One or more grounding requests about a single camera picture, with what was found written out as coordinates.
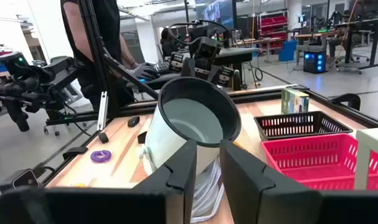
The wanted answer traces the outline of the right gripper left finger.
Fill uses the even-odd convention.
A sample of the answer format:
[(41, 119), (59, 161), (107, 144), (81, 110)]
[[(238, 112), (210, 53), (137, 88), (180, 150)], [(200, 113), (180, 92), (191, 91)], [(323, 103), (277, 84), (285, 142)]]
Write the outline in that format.
[(134, 190), (141, 192), (136, 224), (190, 224), (196, 180), (197, 144), (186, 141)]

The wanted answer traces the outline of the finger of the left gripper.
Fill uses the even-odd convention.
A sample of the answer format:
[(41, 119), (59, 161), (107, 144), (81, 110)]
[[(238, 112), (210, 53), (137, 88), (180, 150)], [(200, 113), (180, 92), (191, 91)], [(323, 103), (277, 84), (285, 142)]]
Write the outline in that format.
[(213, 84), (218, 84), (219, 76), (221, 73), (221, 67), (213, 65), (211, 66), (211, 70), (208, 73), (207, 81)]
[(196, 61), (194, 59), (186, 57), (182, 61), (182, 77), (195, 77), (196, 76)]

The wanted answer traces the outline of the green and white box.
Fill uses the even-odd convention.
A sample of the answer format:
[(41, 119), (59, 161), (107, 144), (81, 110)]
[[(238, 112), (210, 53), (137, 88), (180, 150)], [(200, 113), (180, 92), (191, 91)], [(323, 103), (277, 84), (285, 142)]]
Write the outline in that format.
[(292, 88), (281, 91), (281, 112), (283, 114), (308, 112), (309, 95)]

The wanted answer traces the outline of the black standing desk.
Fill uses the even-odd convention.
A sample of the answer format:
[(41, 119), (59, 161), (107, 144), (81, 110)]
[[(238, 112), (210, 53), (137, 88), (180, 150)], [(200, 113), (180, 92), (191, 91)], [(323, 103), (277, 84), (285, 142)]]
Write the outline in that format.
[[(347, 41), (346, 41), (346, 54), (344, 58), (344, 62), (339, 62), (335, 65), (337, 72), (343, 72), (345, 69), (356, 69), (358, 74), (362, 75), (362, 71), (369, 68), (378, 67), (378, 63), (375, 63), (376, 59), (376, 51), (377, 51), (377, 44), (378, 44), (378, 18), (376, 19), (366, 19), (363, 21), (353, 21), (353, 22), (343, 22), (340, 24), (334, 25), (335, 28), (348, 28), (346, 33)], [(353, 42), (352, 36), (355, 31), (370, 31), (372, 36), (372, 49), (371, 55), (367, 62), (359, 62), (359, 61), (351, 61), (352, 57), (352, 49), (353, 49)]]

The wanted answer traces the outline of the black keyboard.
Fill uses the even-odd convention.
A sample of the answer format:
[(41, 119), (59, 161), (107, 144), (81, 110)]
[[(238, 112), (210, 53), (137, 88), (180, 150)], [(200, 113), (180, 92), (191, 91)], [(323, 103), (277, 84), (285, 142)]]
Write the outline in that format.
[(159, 73), (159, 74), (165, 74), (169, 72), (169, 63), (168, 62), (160, 62), (160, 63), (155, 63), (153, 65), (154, 69)]

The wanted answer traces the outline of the person's hand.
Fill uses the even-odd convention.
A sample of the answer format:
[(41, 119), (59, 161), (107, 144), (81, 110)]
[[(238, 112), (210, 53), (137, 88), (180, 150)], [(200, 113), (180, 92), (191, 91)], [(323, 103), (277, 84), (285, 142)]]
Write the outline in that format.
[(158, 71), (150, 63), (135, 64), (131, 74), (139, 79), (154, 80), (159, 77)]

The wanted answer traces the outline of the red mesh basket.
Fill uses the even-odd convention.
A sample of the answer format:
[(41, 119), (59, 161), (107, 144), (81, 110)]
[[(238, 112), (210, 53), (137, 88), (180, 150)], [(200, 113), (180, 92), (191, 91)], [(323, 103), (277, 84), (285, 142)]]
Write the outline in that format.
[(267, 164), (316, 190), (353, 190), (359, 143), (350, 134), (327, 134), (261, 143)]

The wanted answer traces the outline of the red storage bin rack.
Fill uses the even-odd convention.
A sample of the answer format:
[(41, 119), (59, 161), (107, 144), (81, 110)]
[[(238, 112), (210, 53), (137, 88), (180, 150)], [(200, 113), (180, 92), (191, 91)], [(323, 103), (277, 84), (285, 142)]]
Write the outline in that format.
[(288, 11), (263, 12), (258, 17), (258, 36), (261, 39), (277, 39), (270, 43), (272, 50), (280, 49), (288, 39)]

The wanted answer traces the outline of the purple coil wristband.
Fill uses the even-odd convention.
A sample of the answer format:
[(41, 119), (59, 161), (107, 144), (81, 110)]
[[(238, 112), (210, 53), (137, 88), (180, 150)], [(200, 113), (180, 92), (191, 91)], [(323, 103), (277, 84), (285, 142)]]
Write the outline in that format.
[(93, 151), (90, 158), (93, 162), (104, 163), (111, 159), (112, 153), (107, 150), (103, 151)]

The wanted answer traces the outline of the black mesh basket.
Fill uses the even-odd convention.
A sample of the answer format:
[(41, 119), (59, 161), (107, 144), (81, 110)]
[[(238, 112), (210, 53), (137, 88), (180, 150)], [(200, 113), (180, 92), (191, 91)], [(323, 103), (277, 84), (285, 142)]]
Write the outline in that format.
[(322, 111), (258, 116), (254, 121), (263, 141), (353, 132)]

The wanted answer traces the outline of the computer tower with blue lights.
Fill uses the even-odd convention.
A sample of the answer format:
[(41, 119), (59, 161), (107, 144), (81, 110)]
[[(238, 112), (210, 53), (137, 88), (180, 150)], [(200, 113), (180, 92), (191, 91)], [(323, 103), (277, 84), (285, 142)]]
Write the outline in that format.
[(304, 52), (303, 71), (308, 73), (324, 73), (326, 71), (326, 52)]

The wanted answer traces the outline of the wooden work table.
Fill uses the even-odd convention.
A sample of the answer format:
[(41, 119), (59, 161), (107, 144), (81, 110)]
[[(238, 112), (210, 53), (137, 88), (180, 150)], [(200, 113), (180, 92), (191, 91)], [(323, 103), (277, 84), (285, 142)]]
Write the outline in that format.
[[(339, 34), (337, 30), (327, 31), (327, 32), (316, 32), (310, 34), (297, 34), (294, 38), (297, 40), (296, 46), (296, 64), (299, 65), (300, 61), (300, 52), (325, 52), (327, 47), (327, 37), (331, 37)], [(319, 37), (321, 40), (321, 45), (309, 45), (301, 44), (301, 40), (310, 39), (314, 37)]]

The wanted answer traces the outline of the green perforated metal shelf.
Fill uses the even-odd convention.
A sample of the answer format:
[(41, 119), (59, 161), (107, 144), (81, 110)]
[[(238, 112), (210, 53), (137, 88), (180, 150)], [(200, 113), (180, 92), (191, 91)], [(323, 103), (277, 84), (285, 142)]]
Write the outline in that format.
[(365, 190), (368, 186), (369, 171), (378, 176), (378, 128), (357, 130), (358, 141), (354, 188)]

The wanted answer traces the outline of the large wall screen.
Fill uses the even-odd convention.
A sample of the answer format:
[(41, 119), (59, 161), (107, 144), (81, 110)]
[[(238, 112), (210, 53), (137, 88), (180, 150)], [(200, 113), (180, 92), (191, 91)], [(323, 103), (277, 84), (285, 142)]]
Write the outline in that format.
[(198, 19), (218, 22), (229, 30), (237, 27), (236, 0), (194, 0)]

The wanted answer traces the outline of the silver metal bracket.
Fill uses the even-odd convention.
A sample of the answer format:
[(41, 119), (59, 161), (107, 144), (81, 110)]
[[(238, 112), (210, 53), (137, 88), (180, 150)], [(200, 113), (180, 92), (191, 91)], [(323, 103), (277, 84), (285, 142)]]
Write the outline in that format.
[(108, 113), (108, 92), (103, 91), (101, 92), (101, 96), (100, 96), (97, 131), (101, 131), (104, 129), (106, 125), (107, 113)]

